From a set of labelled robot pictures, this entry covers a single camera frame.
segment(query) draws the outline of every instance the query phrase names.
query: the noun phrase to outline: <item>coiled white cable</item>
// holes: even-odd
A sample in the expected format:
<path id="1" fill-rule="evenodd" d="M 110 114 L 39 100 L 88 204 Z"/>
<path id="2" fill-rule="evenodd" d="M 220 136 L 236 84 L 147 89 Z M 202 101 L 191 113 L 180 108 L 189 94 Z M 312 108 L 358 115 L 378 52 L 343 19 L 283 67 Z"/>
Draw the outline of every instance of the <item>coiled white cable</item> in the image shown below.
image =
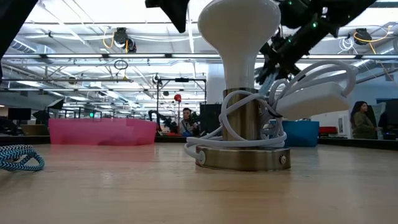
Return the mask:
<path id="1" fill-rule="evenodd" d="M 310 71 L 318 67 L 324 67 L 324 65 L 334 65 L 334 66 L 322 68 L 312 73 L 309 73 Z M 325 78 L 317 78 L 325 73 L 342 71 L 342 70 L 345 70 L 345 73 Z M 307 73 L 309 74 L 298 82 L 298 80 Z M 287 136 L 282 127 L 282 118 L 275 118 L 276 124 L 273 128 L 268 130 L 265 129 L 261 130 L 261 140 L 248 141 L 247 139 L 244 139 L 241 136 L 239 136 L 233 130 L 233 128 L 229 124 L 227 115 L 230 114 L 232 111 L 238 109 L 239 107 L 245 105 L 246 103 L 249 103 L 252 100 L 257 100 L 258 102 L 260 102 L 261 105 L 261 120 L 260 120 L 261 127 L 264 127 L 266 124 L 269 123 L 270 119 L 274 118 L 272 114 L 278 114 L 275 110 L 277 102 L 281 98 L 290 95 L 302 88 L 307 88 L 310 86 L 319 85 L 321 83 L 326 83 L 326 82 L 340 82 L 344 80 L 347 80 L 347 85 L 341 94 L 343 96 L 347 96 L 354 89 L 355 75 L 356 74 L 354 73 L 354 69 L 352 69 L 349 65 L 343 62 L 340 62 L 338 60 L 324 60 L 308 66 L 307 68 L 302 70 L 299 74 L 297 74 L 290 82 L 288 82 L 287 80 L 276 81 L 270 90 L 268 102 L 266 102 L 264 95 L 258 93 L 251 93 L 243 90 L 234 91 L 225 97 L 221 105 L 221 114 L 219 116 L 219 121 L 221 126 L 212 133 L 203 136 L 201 138 L 193 138 L 193 137 L 187 138 L 187 143 L 184 145 L 185 152 L 189 156 L 198 159 L 200 163 L 204 163 L 206 160 L 205 153 L 203 151 L 201 151 L 200 153 L 196 153 L 195 148 L 197 145 L 210 146 L 210 147 L 276 147 L 276 148 L 283 147 L 285 144 L 284 141 L 286 140 Z M 285 85 L 285 88 L 275 100 L 276 89 L 282 84 Z M 228 101 L 234 95 L 237 94 L 247 95 L 247 97 L 243 98 L 242 100 L 238 101 L 237 103 L 227 108 Z M 222 141 L 223 140 L 222 136 L 216 136 L 218 133 L 221 132 L 223 127 L 225 127 L 226 130 L 230 133 L 230 135 L 232 135 L 235 138 L 235 141 Z"/>
<path id="2" fill-rule="evenodd" d="M 354 47 L 354 40 L 351 39 L 351 38 L 349 38 L 349 39 L 347 39 L 347 38 L 341 39 L 339 41 L 339 43 L 338 43 L 338 46 L 340 47 L 341 51 L 338 52 L 337 54 L 340 54 L 340 53 L 342 53 L 344 51 L 352 49 Z"/>

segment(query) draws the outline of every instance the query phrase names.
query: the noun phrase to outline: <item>wooden table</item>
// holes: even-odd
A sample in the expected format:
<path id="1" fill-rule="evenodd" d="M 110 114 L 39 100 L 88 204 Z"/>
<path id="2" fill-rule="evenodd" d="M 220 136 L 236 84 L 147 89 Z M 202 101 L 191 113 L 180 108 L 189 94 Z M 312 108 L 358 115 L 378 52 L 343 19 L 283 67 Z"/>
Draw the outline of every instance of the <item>wooden table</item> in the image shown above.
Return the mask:
<path id="1" fill-rule="evenodd" d="M 0 170 L 1 223 L 396 223 L 398 153 L 292 149 L 292 169 L 194 165 L 183 144 L 36 146 L 43 171 Z"/>

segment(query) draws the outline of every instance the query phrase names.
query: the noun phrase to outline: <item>woman with dark hair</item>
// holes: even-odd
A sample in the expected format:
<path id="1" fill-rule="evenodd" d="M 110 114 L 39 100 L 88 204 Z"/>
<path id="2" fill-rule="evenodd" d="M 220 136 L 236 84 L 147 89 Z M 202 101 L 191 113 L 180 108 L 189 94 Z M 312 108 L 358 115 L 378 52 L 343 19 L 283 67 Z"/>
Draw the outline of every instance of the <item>woman with dark hair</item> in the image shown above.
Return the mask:
<path id="1" fill-rule="evenodd" d="M 368 118 L 368 104 L 365 101 L 357 101 L 351 112 L 350 122 L 355 139 L 374 139 L 377 129 Z"/>

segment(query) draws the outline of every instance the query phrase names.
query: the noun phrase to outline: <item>blue bin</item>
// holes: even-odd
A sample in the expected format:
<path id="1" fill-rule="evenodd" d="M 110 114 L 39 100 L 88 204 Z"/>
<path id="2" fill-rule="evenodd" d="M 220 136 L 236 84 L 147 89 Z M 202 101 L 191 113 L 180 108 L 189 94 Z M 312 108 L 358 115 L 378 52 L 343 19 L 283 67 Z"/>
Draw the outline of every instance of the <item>blue bin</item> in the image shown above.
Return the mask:
<path id="1" fill-rule="evenodd" d="M 318 144 L 318 121 L 283 121 L 287 134 L 285 147 L 315 147 Z"/>

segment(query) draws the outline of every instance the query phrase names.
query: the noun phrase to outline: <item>pink bin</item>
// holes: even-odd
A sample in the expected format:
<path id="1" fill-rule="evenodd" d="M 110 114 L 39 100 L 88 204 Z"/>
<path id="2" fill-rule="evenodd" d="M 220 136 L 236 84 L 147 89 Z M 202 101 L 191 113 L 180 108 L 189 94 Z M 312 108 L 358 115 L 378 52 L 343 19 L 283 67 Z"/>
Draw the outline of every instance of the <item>pink bin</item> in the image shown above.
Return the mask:
<path id="1" fill-rule="evenodd" d="M 155 142 L 156 123 L 127 118 L 50 119 L 52 144 L 139 146 Z"/>

